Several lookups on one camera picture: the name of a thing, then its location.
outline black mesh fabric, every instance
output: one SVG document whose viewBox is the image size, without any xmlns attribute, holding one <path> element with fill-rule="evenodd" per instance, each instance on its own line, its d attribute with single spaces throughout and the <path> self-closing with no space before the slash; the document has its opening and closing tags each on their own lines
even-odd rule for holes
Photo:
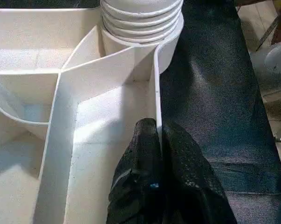
<svg viewBox="0 0 281 224">
<path fill-rule="evenodd" d="M 154 119 L 136 123 L 133 138 L 115 170 L 107 224 L 158 224 L 164 194 L 162 161 Z"/>
<path fill-rule="evenodd" d="M 163 143 L 170 223 L 235 224 L 223 188 L 190 134 L 168 121 Z"/>
<path fill-rule="evenodd" d="M 185 27 L 160 76 L 163 122 L 200 146 L 238 223 L 281 224 L 281 162 L 234 4 L 185 0 L 182 11 Z"/>
</svg>

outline stacked white bowls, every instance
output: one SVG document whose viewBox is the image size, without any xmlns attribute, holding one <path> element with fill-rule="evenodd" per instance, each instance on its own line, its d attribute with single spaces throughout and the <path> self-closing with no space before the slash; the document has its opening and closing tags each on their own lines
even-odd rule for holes
<svg viewBox="0 0 281 224">
<path fill-rule="evenodd" d="M 134 43 L 166 38 L 178 24 L 182 5 L 183 0 L 101 0 L 106 29 Z"/>
</svg>

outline white tray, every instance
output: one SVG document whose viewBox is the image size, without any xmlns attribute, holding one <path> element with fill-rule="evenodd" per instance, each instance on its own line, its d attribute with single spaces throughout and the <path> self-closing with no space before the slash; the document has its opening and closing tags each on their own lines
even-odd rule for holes
<svg viewBox="0 0 281 224">
<path fill-rule="evenodd" d="M 0 224 L 103 224 L 135 123 L 161 135 L 159 43 L 120 41 L 100 9 L 0 9 Z"/>
</svg>

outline gloved hand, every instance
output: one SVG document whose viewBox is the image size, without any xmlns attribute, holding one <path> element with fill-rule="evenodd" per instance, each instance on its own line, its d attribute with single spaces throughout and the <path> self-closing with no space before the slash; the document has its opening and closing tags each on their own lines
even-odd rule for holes
<svg viewBox="0 0 281 224">
<path fill-rule="evenodd" d="M 156 122 L 136 123 L 110 190 L 107 224 L 159 224 L 164 210 L 162 161 Z"/>
<path fill-rule="evenodd" d="M 236 224 L 224 190 L 191 135 L 167 121 L 163 155 L 171 224 Z"/>
</svg>

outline organizer compartment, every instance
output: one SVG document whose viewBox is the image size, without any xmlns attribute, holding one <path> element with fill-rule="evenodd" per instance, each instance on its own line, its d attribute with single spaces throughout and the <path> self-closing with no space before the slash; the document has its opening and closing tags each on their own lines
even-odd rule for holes
<svg viewBox="0 0 281 224">
<path fill-rule="evenodd" d="M 61 74 L 36 223 L 105 222 L 113 172 L 134 125 L 156 117 L 148 103 L 154 85 L 133 81 L 134 54 L 124 49 Z"/>
<path fill-rule="evenodd" d="M 44 141 L 0 112 L 0 224 L 32 223 Z"/>
<path fill-rule="evenodd" d="M 57 76 L 0 75 L 0 111 L 45 139 Z"/>
</svg>

